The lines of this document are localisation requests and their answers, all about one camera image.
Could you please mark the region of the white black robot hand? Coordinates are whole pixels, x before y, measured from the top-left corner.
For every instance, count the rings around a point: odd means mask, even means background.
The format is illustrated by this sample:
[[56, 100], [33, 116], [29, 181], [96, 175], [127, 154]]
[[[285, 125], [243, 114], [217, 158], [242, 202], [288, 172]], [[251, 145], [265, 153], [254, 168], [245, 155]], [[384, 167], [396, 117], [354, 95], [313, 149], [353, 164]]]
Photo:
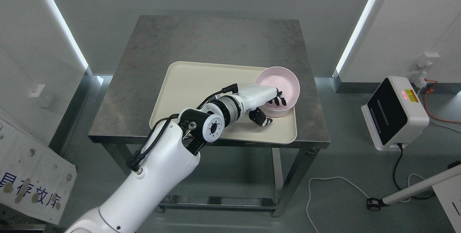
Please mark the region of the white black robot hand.
[[267, 118], [260, 110], [261, 106], [267, 102], [274, 103], [277, 107], [287, 106], [283, 92], [272, 86], [252, 84], [239, 90], [236, 97], [241, 105], [241, 115], [249, 113], [249, 119], [260, 127], [272, 123], [272, 119]]

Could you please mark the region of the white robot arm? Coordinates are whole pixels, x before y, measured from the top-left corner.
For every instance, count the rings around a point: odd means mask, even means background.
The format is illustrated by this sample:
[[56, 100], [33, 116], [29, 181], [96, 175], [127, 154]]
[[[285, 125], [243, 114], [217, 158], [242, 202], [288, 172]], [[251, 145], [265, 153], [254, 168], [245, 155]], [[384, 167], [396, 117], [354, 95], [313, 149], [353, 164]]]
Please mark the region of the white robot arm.
[[130, 175], [99, 207], [73, 223], [68, 233], [135, 233], [164, 197], [200, 162], [200, 149], [224, 128], [254, 110], [247, 88], [235, 84], [197, 108], [164, 118], [128, 161]]

